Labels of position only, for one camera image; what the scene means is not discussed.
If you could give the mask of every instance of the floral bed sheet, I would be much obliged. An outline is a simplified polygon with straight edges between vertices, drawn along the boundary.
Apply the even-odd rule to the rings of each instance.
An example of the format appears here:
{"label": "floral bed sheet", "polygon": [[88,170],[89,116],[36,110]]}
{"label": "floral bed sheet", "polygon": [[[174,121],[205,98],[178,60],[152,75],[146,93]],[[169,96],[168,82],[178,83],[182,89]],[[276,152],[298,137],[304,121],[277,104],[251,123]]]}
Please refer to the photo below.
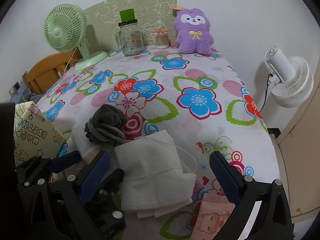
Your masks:
{"label": "floral bed sheet", "polygon": [[[58,156],[75,150],[72,129],[76,123],[87,122],[77,119],[79,113],[92,116],[102,104],[111,104],[129,119],[123,128],[127,139],[166,129],[175,144],[196,159],[190,205],[159,218],[126,214],[127,228],[115,239],[188,239],[203,194],[224,194],[209,167],[213,151],[219,150],[241,174],[257,181],[279,178],[262,116],[227,60],[215,48],[203,56],[182,55],[177,47],[148,47],[134,57],[110,52],[88,69],[70,69],[38,103],[66,138]],[[181,158],[193,171],[194,161]],[[249,234],[258,208],[257,203],[240,239]]]}

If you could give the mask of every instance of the electrical outlet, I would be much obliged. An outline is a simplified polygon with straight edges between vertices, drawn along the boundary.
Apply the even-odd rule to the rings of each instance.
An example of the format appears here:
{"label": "electrical outlet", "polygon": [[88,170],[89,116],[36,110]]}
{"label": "electrical outlet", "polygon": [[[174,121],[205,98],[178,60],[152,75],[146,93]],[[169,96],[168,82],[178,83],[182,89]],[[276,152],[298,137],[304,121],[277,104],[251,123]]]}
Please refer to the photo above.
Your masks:
{"label": "electrical outlet", "polygon": [[19,82],[16,82],[16,83],[13,85],[13,87],[14,87],[14,89],[15,89],[16,91],[18,91],[19,88],[20,88]]}
{"label": "electrical outlet", "polygon": [[11,96],[11,97],[13,97],[13,96],[14,96],[14,94],[15,94],[15,92],[17,92],[17,91],[15,90],[15,88],[14,88],[14,87],[11,87],[11,88],[10,88],[10,90],[9,90],[8,92],[9,92],[10,96]]}

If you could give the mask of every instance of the stuffed animal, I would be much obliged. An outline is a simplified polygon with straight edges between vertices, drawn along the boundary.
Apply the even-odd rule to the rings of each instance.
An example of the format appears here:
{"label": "stuffed animal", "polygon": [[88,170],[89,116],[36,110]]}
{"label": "stuffed animal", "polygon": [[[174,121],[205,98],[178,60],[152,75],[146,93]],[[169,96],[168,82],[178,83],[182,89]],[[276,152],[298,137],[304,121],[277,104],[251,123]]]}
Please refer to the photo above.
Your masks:
{"label": "stuffed animal", "polygon": [[210,22],[200,9],[178,11],[173,26],[178,32],[176,42],[180,45],[180,53],[197,52],[202,55],[212,53],[211,45],[214,40],[209,33]]}

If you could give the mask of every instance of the white door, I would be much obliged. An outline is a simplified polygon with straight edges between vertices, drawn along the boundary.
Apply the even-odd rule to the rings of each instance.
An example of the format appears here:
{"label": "white door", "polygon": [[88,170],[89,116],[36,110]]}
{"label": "white door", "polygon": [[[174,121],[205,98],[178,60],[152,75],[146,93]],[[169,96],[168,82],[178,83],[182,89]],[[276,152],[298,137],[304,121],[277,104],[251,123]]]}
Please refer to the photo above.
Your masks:
{"label": "white door", "polygon": [[280,143],[288,177],[292,222],[313,217],[320,208],[320,89]]}

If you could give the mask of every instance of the fan grille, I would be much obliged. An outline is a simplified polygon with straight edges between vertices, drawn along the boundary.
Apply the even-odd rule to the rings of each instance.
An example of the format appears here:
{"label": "fan grille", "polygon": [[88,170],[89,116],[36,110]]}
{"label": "fan grille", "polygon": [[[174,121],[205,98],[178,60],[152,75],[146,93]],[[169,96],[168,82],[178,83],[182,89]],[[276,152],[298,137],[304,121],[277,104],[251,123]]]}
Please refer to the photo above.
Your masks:
{"label": "fan grille", "polygon": [[47,42],[57,51],[78,46],[84,36],[86,19],[80,7],[61,4],[52,9],[44,24]]}
{"label": "fan grille", "polygon": [[310,95],[314,83],[313,75],[304,58],[294,56],[288,60],[296,68],[295,77],[289,82],[277,84],[272,90],[275,101],[282,107],[300,105]]}
{"label": "fan grille", "polygon": [[276,46],[273,46],[273,47],[271,47],[268,51],[267,51],[267,53],[266,53],[266,55],[265,55],[265,59],[266,60],[271,60],[274,56],[275,56],[275,54],[278,52],[278,47],[276,47]]}

